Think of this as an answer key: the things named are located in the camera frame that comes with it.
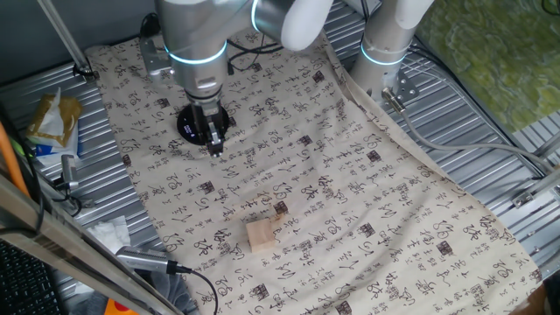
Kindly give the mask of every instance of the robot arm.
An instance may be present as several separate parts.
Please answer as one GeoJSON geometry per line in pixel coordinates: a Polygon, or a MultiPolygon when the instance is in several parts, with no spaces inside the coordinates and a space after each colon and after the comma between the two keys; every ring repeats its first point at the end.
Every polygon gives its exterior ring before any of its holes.
{"type": "Polygon", "coordinates": [[[350,75],[374,100],[384,88],[398,90],[398,71],[420,20],[434,0],[384,0],[366,23],[350,75]]]}
{"type": "Polygon", "coordinates": [[[227,39],[251,25],[285,48],[305,49],[319,35],[333,0],[156,0],[169,59],[154,59],[155,46],[141,38],[146,69],[158,79],[170,69],[191,105],[178,130],[213,157],[223,152],[228,116],[220,105],[228,73],[227,39]]]}

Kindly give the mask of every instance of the metal rod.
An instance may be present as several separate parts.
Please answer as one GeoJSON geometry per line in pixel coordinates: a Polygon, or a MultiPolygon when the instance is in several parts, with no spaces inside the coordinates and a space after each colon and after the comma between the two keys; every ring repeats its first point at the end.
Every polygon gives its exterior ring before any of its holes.
{"type": "Polygon", "coordinates": [[[547,158],[560,147],[560,132],[557,132],[552,138],[547,140],[543,145],[535,150],[535,155],[540,158],[547,158]]]}
{"type": "Polygon", "coordinates": [[[51,21],[54,30],[56,30],[59,34],[60,39],[62,39],[62,43],[66,46],[66,49],[72,56],[72,59],[76,63],[78,69],[84,73],[90,73],[91,68],[89,67],[86,55],[80,49],[78,44],[76,44],[74,37],[72,37],[72,34],[67,29],[64,21],[62,21],[62,18],[60,18],[59,13],[56,11],[53,2],[51,0],[37,0],[37,2],[45,12],[45,15],[51,21]]]}
{"type": "MultiPolygon", "coordinates": [[[[32,228],[38,218],[39,206],[23,195],[5,177],[0,176],[0,208],[5,212],[32,228]]],[[[163,315],[181,314],[172,303],[165,299],[159,292],[147,284],[138,274],[126,267],[105,247],[103,247],[91,234],[78,225],[67,213],[60,211],[53,204],[52,213],[45,212],[41,226],[41,237],[38,244],[53,253],[63,250],[67,260],[80,261],[87,270],[93,270],[106,277],[111,283],[127,291],[130,296],[146,303],[154,311],[163,315]]],[[[89,278],[81,280],[91,287],[98,283],[90,283],[89,278]]],[[[123,305],[131,305],[123,300],[121,292],[112,290],[115,294],[108,296],[123,305]]]]}
{"type": "Polygon", "coordinates": [[[151,315],[150,309],[144,304],[139,304],[137,301],[130,298],[130,294],[126,290],[123,290],[106,279],[84,272],[84,270],[72,265],[63,257],[55,255],[52,251],[38,245],[34,240],[21,234],[7,234],[2,237],[10,244],[22,249],[42,262],[51,265],[53,268],[63,271],[70,277],[87,284],[104,296],[113,298],[115,301],[118,301],[120,304],[130,308],[132,311],[141,315],[151,315]]]}

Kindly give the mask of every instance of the tablecloth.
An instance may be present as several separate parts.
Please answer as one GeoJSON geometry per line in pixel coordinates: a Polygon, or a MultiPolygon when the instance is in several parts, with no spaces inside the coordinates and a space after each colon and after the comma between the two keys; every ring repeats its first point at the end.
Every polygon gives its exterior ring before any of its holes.
{"type": "MultiPolygon", "coordinates": [[[[228,77],[221,158],[181,138],[185,92],[151,84],[137,38],[87,53],[140,200],[166,249],[212,280],[220,313],[504,314],[540,284],[519,242],[355,86],[324,35],[228,77]],[[245,225],[266,218],[276,246],[251,253],[245,225]]],[[[186,280],[211,314],[209,288],[186,280]]]]}

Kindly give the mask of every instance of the metal platform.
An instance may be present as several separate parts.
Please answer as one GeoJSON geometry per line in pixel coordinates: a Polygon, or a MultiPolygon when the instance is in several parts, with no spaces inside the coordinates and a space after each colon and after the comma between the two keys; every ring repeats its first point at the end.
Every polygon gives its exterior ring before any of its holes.
{"type": "MultiPolygon", "coordinates": [[[[352,8],[335,1],[325,31],[345,67],[349,68],[359,51],[364,21],[352,8]]],[[[406,64],[424,70],[434,67],[429,61],[409,56],[406,64]]],[[[464,95],[459,95],[442,80],[403,68],[420,91],[419,98],[407,104],[409,115],[418,130],[441,144],[503,142],[480,114],[479,109],[464,95]]],[[[80,188],[76,197],[93,199],[96,209],[84,211],[76,220],[85,227],[124,215],[132,246],[163,250],[161,241],[140,203],[123,166],[110,128],[102,98],[94,83],[74,77],[72,65],[0,88],[0,101],[23,130],[39,104],[43,93],[54,93],[61,87],[64,95],[76,97],[84,110],[80,118],[80,142],[83,146],[78,163],[80,188]]],[[[396,114],[391,116],[405,129],[396,114]]],[[[524,188],[532,186],[534,173],[516,156],[496,150],[449,152],[428,150],[429,155],[469,193],[497,214],[517,237],[533,259],[542,267],[544,277],[557,269],[544,264],[560,246],[560,205],[546,194],[520,209],[511,199],[524,188]]],[[[60,175],[60,165],[42,168],[49,178],[60,175]]],[[[74,297],[75,281],[60,273],[58,278],[64,299],[74,297]]]]}

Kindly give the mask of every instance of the orange object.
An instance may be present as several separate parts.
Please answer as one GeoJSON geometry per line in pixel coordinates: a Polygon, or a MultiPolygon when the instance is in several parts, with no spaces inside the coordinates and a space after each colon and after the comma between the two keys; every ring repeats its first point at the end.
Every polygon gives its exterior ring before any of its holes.
{"type": "Polygon", "coordinates": [[[105,308],[105,315],[138,315],[138,313],[110,298],[105,308]]]}
{"type": "Polygon", "coordinates": [[[24,177],[19,169],[18,159],[16,158],[16,153],[14,153],[11,147],[10,139],[8,134],[4,129],[4,126],[0,123],[0,151],[2,152],[3,159],[6,160],[6,165],[10,171],[11,182],[24,193],[27,197],[31,197],[27,186],[24,182],[24,177]]]}

